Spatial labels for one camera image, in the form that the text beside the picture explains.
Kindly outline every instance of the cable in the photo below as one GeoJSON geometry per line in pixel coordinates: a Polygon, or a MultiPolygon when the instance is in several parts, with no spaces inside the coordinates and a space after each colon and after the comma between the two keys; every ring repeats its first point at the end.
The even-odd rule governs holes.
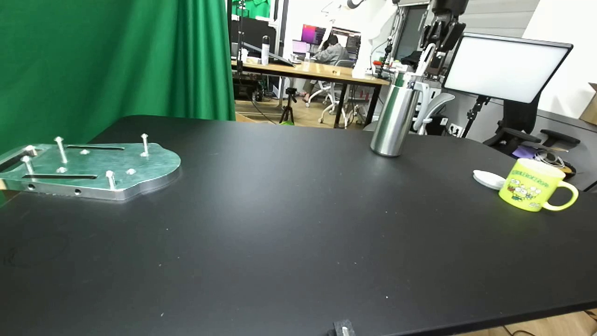
{"type": "Polygon", "coordinates": [[[252,101],[254,103],[254,108],[268,121],[268,123],[274,123],[272,117],[265,116],[265,112],[259,108],[257,101],[252,101]]]}
{"type": "Polygon", "coordinates": [[[477,117],[477,114],[481,112],[481,108],[489,103],[490,99],[485,95],[477,95],[477,101],[474,103],[474,106],[466,112],[468,123],[464,127],[462,138],[466,138],[474,119],[477,117]]]}
{"type": "Polygon", "coordinates": [[[388,61],[388,58],[390,58],[390,52],[392,52],[392,43],[388,43],[386,48],[384,48],[384,58],[382,58],[382,61],[380,61],[377,78],[382,78],[382,73],[384,73],[386,61],[388,61]]]}
{"type": "Polygon", "coordinates": [[[584,310],[584,313],[587,313],[591,319],[595,319],[595,321],[597,321],[597,313],[595,313],[595,312],[591,312],[591,310],[584,310]]]}
{"type": "Polygon", "coordinates": [[[515,330],[515,332],[511,332],[511,330],[507,330],[507,327],[504,325],[502,327],[509,336],[535,336],[533,332],[528,332],[528,330],[515,330]]]}
{"type": "Polygon", "coordinates": [[[369,65],[371,65],[371,61],[373,61],[373,54],[377,52],[377,48],[379,47],[382,47],[382,45],[386,45],[388,41],[382,41],[380,45],[377,45],[373,50],[371,50],[371,54],[369,54],[369,65]]]}

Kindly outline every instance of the green backdrop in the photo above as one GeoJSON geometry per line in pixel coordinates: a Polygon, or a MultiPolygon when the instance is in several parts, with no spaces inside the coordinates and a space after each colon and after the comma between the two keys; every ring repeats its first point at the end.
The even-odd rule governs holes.
{"type": "Polygon", "coordinates": [[[233,119],[222,0],[0,0],[0,153],[132,114],[233,119]]]}
{"type": "Polygon", "coordinates": [[[240,17],[250,17],[250,19],[255,19],[255,17],[268,19],[270,15],[268,2],[270,0],[231,0],[231,13],[240,17]]]}

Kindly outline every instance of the chair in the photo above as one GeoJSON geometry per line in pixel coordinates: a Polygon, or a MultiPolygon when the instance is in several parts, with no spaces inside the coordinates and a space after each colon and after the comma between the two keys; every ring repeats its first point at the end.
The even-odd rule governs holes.
{"type": "MultiPolygon", "coordinates": [[[[339,60],[339,61],[334,61],[332,65],[336,67],[354,67],[354,61],[352,60],[339,60]]],[[[306,101],[306,106],[310,106],[311,99],[317,97],[317,95],[323,95],[324,93],[324,103],[328,101],[328,106],[321,110],[319,114],[319,123],[323,123],[323,116],[326,112],[334,114],[337,104],[339,104],[339,93],[336,89],[336,82],[323,82],[319,80],[319,89],[308,97],[306,101]]],[[[347,110],[341,108],[341,119],[343,119],[343,127],[349,129],[349,117],[347,117],[347,110]]]]}

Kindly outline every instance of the wall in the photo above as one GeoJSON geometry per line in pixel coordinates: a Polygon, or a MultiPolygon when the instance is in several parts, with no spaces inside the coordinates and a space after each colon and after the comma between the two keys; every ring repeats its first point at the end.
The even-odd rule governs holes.
{"type": "Polygon", "coordinates": [[[520,37],[539,0],[468,0],[466,32],[520,37]]]}
{"type": "Polygon", "coordinates": [[[595,0],[541,0],[524,37],[573,43],[574,50],[545,88],[541,110],[578,117],[597,82],[595,0]]]}

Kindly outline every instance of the black tabletop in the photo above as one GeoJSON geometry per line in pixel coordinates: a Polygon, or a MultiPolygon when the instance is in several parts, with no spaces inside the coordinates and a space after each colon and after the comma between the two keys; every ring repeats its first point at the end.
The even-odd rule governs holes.
{"type": "Polygon", "coordinates": [[[2,334],[455,332],[597,306],[595,194],[524,213],[472,179],[511,159],[410,136],[127,117],[181,155],[130,203],[18,194],[0,209],[2,334]]]}

